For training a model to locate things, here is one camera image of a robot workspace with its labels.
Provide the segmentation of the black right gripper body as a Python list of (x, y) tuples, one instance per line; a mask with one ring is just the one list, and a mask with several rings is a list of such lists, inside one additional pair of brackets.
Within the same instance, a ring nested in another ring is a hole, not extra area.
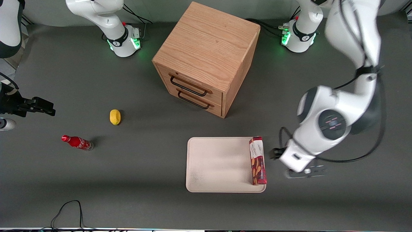
[(1, 85), (0, 91), (0, 114), (17, 115), (26, 117), (28, 112), (32, 112), (28, 99), (23, 98), (18, 87)]

